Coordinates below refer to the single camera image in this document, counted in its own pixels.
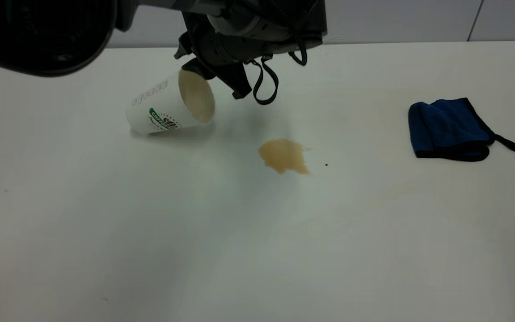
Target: white tabletop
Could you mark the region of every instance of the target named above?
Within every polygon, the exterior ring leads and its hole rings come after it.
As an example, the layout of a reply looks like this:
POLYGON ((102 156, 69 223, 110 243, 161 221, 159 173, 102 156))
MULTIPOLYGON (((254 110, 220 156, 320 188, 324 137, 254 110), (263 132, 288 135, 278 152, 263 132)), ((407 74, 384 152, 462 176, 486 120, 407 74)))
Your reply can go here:
POLYGON ((417 159, 407 122, 468 97, 515 141, 515 42, 278 55, 274 104, 213 80, 212 123, 133 135, 173 52, 0 69, 0 322, 515 322, 515 153, 417 159), (264 166, 279 138, 311 175, 264 166))

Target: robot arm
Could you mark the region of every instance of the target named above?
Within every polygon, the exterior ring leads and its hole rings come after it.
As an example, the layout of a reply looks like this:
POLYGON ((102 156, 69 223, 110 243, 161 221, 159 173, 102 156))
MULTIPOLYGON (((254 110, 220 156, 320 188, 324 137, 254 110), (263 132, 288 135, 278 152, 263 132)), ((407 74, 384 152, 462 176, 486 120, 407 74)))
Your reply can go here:
POLYGON ((243 64, 290 53, 305 65, 306 50, 327 33, 324 0, 0 0, 0 67, 37 76, 78 71, 115 27, 129 29, 139 4, 181 11, 188 31, 174 57, 194 53, 182 68, 219 77, 235 98, 251 92, 243 64))

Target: paper cup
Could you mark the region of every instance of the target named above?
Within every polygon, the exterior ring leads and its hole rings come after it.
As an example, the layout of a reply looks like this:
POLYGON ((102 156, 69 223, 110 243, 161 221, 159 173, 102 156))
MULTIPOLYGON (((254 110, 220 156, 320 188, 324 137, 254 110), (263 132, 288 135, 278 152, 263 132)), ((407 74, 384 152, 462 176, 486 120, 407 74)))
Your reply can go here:
POLYGON ((179 70, 132 100, 126 114, 132 130, 146 135, 210 122, 214 110, 208 81, 179 70))

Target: brown liquid stain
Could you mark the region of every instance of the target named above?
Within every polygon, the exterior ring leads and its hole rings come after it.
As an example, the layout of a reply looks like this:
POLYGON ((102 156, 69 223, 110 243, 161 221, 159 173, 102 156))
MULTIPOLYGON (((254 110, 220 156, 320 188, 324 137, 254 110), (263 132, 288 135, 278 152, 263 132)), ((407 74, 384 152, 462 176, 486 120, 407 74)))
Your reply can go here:
POLYGON ((276 139, 265 142, 259 149, 259 155, 264 160, 266 167, 270 167, 283 174, 293 170, 299 174, 310 174, 303 159, 302 145, 288 139, 276 139))

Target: blue towel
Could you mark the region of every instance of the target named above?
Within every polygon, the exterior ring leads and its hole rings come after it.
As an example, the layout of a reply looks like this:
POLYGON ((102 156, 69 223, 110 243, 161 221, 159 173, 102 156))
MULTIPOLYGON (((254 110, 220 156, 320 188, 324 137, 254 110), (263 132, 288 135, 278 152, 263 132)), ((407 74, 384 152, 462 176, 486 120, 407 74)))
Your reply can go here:
POLYGON ((515 151, 515 143, 494 134, 468 98, 413 104, 409 109, 409 128, 417 157, 482 161, 490 153, 488 145, 495 140, 515 151))

